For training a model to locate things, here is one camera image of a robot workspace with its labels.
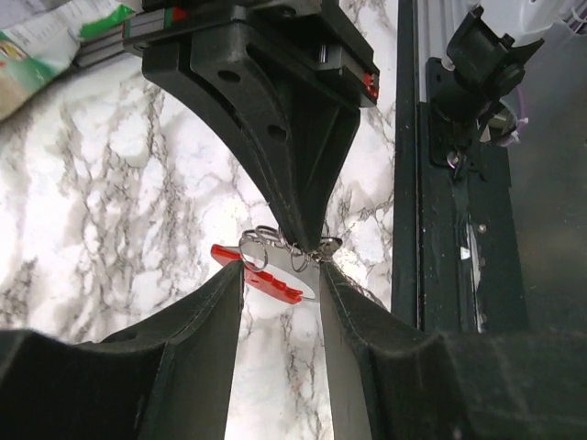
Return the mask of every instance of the green packaging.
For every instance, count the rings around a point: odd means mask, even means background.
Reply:
[[[83,40],[95,38],[132,14],[114,0],[71,0],[0,31],[0,120],[67,70]]]

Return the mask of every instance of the white marble countertop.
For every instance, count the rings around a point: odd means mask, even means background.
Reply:
[[[375,50],[377,108],[328,208],[336,261],[389,309],[396,0],[342,5]],[[275,226],[216,135],[132,57],[56,82],[0,125],[0,328],[100,341],[201,286],[214,243]],[[331,439],[317,304],[245,292],[226,439]]]

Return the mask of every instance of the bolt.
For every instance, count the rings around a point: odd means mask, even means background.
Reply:
[[[452,438],[454,440],[461,440],[462,439],[462,431],[458,426],[455,426],[455,429],[452,430]]]
[[[289,6],[280,6],[277,8],[277,13],[282,16],[283,18],[293,18],[295,17],[295,9]]]
[[[457,165],[459,165],[459,161],[460,161],[460,157],[459,154],[457,154],[457,152],[455,151],[451,151],[448,155],[447,155],[447,162],[449,163],[449,166],[454,170],[455,168],[457,168]]]
[[[326,44],[320,46],[320,54],[318,55],[318,61],[322,64],[328,61],[328,48]]]

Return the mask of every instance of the hole in bracket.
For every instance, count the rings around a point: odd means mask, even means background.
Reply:
[[[284,142],[285,139],[287,139],[287,132],[280,126],[275,126],[273,124],[267,126],[267,133],[269,133],[269,136],[275,140],[278,140],[279,142]]]
[[[233,71],[218,71],[218,76],[229,83],[240,83],[240,76]]]

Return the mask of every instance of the keychain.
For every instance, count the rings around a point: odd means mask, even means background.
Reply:
[[[320,240],[318,250],[303,252],[298,246],[290,245],[281,231],[260,225],[243,232],[238,246],[213,245],[211,254],[222,266],[230,261],[242,260],[248,285],[285,303],[297,304],[302,300],[319,301],[320,262],[331,260],[341,246],[342,240],[328,236],[327,228],[327,236]],[[270,273],[267,269],[280,273]],[[305,288],[293,288],[287,280],[283,280],[291,277]]]

